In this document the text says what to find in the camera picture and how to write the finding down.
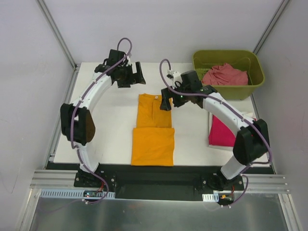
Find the orange t shirt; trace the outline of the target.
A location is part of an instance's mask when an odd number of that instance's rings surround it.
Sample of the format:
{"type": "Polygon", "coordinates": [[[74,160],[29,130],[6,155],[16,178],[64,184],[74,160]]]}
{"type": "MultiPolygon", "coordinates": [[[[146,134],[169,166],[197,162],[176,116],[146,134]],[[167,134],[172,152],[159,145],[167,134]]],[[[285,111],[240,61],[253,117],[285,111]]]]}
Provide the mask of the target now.
{"type": "Polygon", "coordinates": [[[170,111],[160,109],[160,95],[140,94],[132,132],[133,166],[174,166],[175,129],[170,111]]]}

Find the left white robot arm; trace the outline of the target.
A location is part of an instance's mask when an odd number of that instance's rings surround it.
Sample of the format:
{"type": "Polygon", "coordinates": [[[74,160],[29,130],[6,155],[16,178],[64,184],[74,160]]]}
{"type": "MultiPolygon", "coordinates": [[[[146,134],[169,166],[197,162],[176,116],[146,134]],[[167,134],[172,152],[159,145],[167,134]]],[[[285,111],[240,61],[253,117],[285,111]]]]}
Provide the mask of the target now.
{"type": "Polygon", "coordinates": [[[99,160],[90,144],[96,127],[91,113],[102,95],[114,84],[118,88],[130,88],[134,84],[146,84],[141,63],[136,62],[136,72],[130,57],[123,51],[111,49],[109,57],[95,67],[86,89],[72,102],[60,108],[61,132],[76,150],[81,170],[87,172],[85,182],[91,187],[101,184],[102,176],[96,172],[99,160]]]}

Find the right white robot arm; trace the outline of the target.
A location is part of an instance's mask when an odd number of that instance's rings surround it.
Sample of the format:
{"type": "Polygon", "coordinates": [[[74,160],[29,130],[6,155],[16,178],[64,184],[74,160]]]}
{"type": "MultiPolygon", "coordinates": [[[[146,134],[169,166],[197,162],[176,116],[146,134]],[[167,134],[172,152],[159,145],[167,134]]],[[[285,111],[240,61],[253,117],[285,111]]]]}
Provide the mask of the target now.
{"type": "Polygon", "coordinates": [[[161,90],[161,110],[170,111],[172,107],[181,107],[192,102],[218,118],[235,136],[232,157],[207,181],[213,190],[229,189],[258,158],[270,152],[267,123],[244,115],[229,104],[214,87],[204,86],[196,71],[181,74],[169,69],[167,78],[172,80],[172,85],[166,85],[161,90]]]}

